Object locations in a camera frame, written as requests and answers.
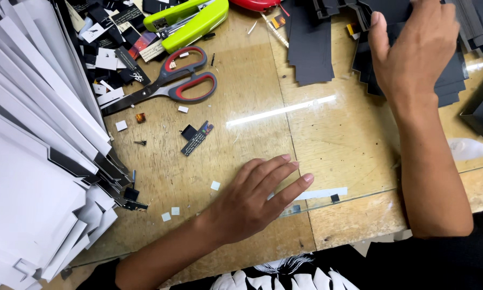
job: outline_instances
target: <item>scissor handle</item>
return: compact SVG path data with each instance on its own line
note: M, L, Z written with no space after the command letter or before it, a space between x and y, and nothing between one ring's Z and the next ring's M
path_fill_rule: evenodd
M174 61L177 57L179 57L181 54L185 52L190 52L190 51L197 51L202 55L202 59L197 61L196 63L191 63L188 64L187 66L184 66L179 69L170 69L170 63ZM188 74L188 73L194 73L195 70L200 69L207 63L207 55L206 52L201 49L198 46L186 46L184 48L181 48L177 50L176 52L172 53L166 61L162 64L161 67L161 73L159 74L158 79L166 79L168 82L174 80L175 78L178 78L182 75Z
M207 92L207 94L205 94L203 96L199 96L199 97L194 97L192 99L187 99L185 97L182 97L182 91L184 91L185 89L187 89L191 86L199 84L201 82L205 82L208 78L210 80L212 80L212 88L209 90L209 92ZM199 75L192 74L191 79L189 81L183 83L182 85L171 88L168 91L168 96L170 96L170 98L172 100L177 101L177 102L183 102L183 103L201 102L201 101L204 101L205 99L207 99L209 96L212 95L212 93L216 89L216 84L217 84L216 76L214 76L210 72L201 73Z

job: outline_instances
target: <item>hand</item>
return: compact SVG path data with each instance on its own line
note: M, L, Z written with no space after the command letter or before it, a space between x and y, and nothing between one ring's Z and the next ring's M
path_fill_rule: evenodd
M393 111L437 108L435 82L455 53L460 24L454 4L412 0L413 12L390 48L387 22L373 12L369 32L374 72Z
M275 220L283 210L313 183L313 175L305 174L267 200L280 182L299 168L290 155L252 159L210 207L197 217L199 224L216 245L242 241Z

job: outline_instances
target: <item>scissors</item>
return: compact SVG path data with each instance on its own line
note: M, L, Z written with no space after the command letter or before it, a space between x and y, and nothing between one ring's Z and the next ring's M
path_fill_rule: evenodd
M200 55L202 55L201 60L199 60L196 63L188 64L187 66L184 66L180 69L175 69L175 70L170 69L170 63L172 63L173 60L175 60L181 54L189 51L199 52ZM174 53L172 53L170 56L168 56L166 61L164 61L164 63L162 64L161 73L159 74L159 77L152 84L128 96L122 97L116 100L115 102L104 104L104 106L101 107L102 114L104 116L114 114L117 111L123 110L125 108L130 107L133 104L136 104L138 102L144 101L148 98L151 98L152 96L157 96L157 95L169 96L172 100L177 102L183 102L183 103L195 103L195 102L204 101L205 99L207 99L209 96L212 95L217 85L216 77L212 73L204 72L199 75L195 74L195 70L201 69L206 65L206 63L207 63L206 52L200 47L186 46L184 48L181 48L175 51ZM188 74L191 74L189 78L183 79L179 82L163 87L163 85L167 84L168 82L171 82L175 79L186 76ZM212 88L205 95L195 97L192 99L187 99L185 97L182 97L182 91L184 89L194 86L196 84L199 84L201 82L205 82L207 79L212 80Z

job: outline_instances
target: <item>stapler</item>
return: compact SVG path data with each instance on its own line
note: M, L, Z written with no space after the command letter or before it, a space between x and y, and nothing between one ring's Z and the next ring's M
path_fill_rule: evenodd
M173 53L217 27L228 11L227 0L190 0L146 17L143 24L149 31L159 32L162 47Z
M277 7L281 0L231 0L231 2L248 10L266 12L268 8Z

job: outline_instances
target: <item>wooden work surface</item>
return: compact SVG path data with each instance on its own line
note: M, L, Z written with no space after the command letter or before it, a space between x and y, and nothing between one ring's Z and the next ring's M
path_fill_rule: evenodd
M286 48L267 29L259 13L231 7L229 17L218 26L216 36L196 45L203 48L218 88L211 98L187 105L187 114L177 111L178 103L165 97L142 102L105 118L114 137L119 158L136 169L138 201L148 211L116 209L117 221L73 266L89 264L131 253L194 217L214 200L248 160L292 153L300 161L300 174L311 172L310 190L348 187L341 202L316 199L297 203L309 212L279 218L263 232L246 241L219 248L200 259L168 284L199 279L290 255L335 247L406 229L405 212L397 194L400 163L399 136L393 116L383 97L367 95L366 85L351 65L356 41L345 26L355 15L332 18L332 82L299 87L294 68L286 61ZM257 20L251 34L247 34ZM279 29L283 36L284 29ZM470 79L460 102L439 109L447 138L479 139L458 117L467 100L483 80L483 59L466 55ZM139 61L151 80L159 75L161 63ZM125 88L131 93L141 88ZM190 93L207 90L197 86ZM334 101L289 111L258 120L227 126L226 122L325 96ZM135 114L145 113L138 124ZM115 123L126 120L128 129L116 131ZM206 140L189 156L180 150L186 140L180 135L188 124L198 128L206 120L215 125ZM146 146L133 143L147 140ZM483 158L457 163L473 211L483 210ZM296 172L280 186L299 177ZM180 215L163 222L161 214L180 207Z

